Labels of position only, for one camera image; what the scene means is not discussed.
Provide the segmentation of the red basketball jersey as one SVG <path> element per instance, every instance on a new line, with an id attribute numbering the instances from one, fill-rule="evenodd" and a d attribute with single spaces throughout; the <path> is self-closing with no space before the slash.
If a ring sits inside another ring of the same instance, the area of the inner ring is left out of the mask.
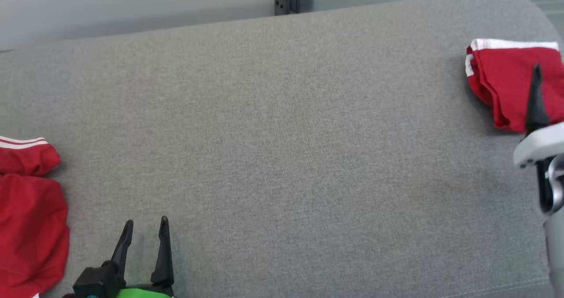
<path id="1" fill-rule="evenodd" d="M 64 278 L 68 206 L 44 138 L 0 136 L 0 298 L 40 298 Z"/>

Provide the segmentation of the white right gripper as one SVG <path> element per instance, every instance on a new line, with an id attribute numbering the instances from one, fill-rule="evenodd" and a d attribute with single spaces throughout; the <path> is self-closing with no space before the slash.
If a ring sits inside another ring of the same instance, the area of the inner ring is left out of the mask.
<path id="1" fill-rule="evenodd" d="M 533 66 L 528 92 L 526 131 L 529 134 L 516 146 L 513 164 L 519 168 L 549 157 L 564 154 L 564 123 L 550 125 L 542 96 L 542 69 Z"/>

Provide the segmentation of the red shorts with white stripe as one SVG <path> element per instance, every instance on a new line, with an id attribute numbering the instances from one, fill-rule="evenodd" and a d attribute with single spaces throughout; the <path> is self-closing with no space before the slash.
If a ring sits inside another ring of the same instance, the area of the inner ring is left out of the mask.
<path id="1" fill-rule="evenodd" d="M 492 111 L 496 128 L 524 133 L 534 65 L 542 70 L 542 98 L 550 123 L 564 121 L 564 63 L 556 41 L 475 38 L 465 71 L 471 91 Z"/>

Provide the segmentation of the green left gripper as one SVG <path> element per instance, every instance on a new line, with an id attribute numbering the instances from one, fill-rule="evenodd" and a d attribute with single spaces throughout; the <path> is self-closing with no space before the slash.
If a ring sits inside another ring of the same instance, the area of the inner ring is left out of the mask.
<path id="1" fill-rule="evenodd" d="M 134 229 L 133 220 L 127 220 L 122 233 L 119 237 L 111 263 L 115 268 L 117 278 L 121 285 L 125 285 L 125 267 L 129 246 L 131 245 Z M 159 251 L 156 267 L 151 274 L 151 282 L 157 287 L 171 287 L 174 284 L 174 269 L 171 249 L 171 234 L 169 220 L 163 216 L 159 229 Z M 175 298 L 170 291 L 161 288 L 125 288 L 122 289 L 115 298 Z"/>

